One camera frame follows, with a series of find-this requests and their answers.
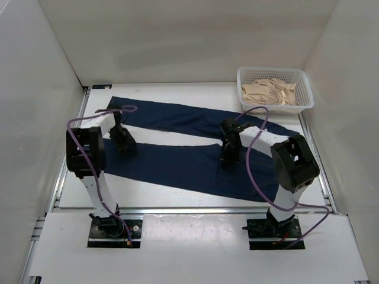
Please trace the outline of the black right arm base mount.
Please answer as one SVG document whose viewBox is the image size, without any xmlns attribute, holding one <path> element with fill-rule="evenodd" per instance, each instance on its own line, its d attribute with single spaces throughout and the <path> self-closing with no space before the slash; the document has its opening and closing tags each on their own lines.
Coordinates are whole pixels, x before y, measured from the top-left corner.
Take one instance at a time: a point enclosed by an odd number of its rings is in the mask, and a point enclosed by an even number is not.
<svg viewBox="0 0 379 284">
<path fill-rule="evenodd" d="M 298 218 L 279 229 L 271 227 L 267 219 L 247 219 L 242 229 L 248 232 L 249 250 L 305 249 L 303 240 L 293 245 L 302 236 Z"/>
</svg>

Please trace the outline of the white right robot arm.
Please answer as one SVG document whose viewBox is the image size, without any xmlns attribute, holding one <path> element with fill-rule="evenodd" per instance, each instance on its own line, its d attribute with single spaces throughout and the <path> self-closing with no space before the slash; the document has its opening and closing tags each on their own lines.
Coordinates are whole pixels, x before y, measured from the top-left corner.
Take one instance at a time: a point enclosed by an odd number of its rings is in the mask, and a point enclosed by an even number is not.
<svg viewBox="0 0 379 284">
<path fill-rule="evenodd" d="M 301 195 L 320 173 L 306 139 L 300 134 L 294 137 L 274 134 L 235 120 L 221 122 L 220 128 L 223 133 L 220 158 L 223 167 L 240 160 L 242 147 L 250 146 L 272 159 L 279 187 L 264 223 L 256 230 L 268 236 L 282 235 L 294 219 L 294 209 Z"/>
</svg>

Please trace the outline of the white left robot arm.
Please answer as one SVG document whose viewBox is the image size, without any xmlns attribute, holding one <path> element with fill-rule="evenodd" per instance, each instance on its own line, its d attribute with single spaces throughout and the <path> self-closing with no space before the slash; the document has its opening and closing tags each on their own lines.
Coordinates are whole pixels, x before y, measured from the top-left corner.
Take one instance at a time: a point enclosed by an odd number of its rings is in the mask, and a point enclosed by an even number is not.
<svg viewBox="0 0 379 284">
<path fill-rule="evenodd" d="M 111 237 L 124 234 L 131 240 L 130 229 L 121 217 L 104 174 L 107 165 L 106 134 L 121 157 L 132 157 L 137 153 L 137 144 L 123 126 L 122 116 L 122 110 L 116 109 L 70 120 L 66 130 L 66 164 L 90 197 L 95 210 L 90 217 L 95 225 Z"/>
</svg>

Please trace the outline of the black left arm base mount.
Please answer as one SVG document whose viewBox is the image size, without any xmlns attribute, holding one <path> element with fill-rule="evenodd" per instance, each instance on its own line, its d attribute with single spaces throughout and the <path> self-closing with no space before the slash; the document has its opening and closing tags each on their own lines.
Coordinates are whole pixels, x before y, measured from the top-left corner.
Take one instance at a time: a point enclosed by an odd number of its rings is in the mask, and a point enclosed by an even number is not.
<svg viewBox="0 0 379 284">
<path fill-rule="evenodd" d="M 106 218 L 89 214 L 91 226 L 87 247 L 97 249 L 139 249 L 141 245 L 143 220 L 123 219 L 114 216 Z"/>
</svg>

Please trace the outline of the dark blue denim trousers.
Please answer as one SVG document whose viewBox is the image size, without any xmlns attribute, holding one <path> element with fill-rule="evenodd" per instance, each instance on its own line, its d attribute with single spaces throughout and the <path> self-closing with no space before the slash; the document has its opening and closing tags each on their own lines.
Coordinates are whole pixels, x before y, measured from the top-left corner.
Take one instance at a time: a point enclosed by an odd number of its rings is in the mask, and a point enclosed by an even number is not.
<svg viewBox="0 0 379 284">
<path fill-rule="evenodd" d="M 194 106 L 141 101 L 112 97 L 108 107 L 134 105 L 137 111 L 123 114 L 129 126 L 181 133 L 221 140 L 219 124 L 226 118 L 260 127 L 263 120 L 254 116 L 239 117 L 237 112 Z M 104 141 L 107 174 L 141 182 L 181 188 L 211 195 L 246 201 L 261 202 L 249 179 L 246 166 L 246 149 L 240 152 L 240 161 L 223 168 L 221 146 L 164 146 L 139 143 L 136 153 L 120 153 L 109 139 Z"/>
</svg>

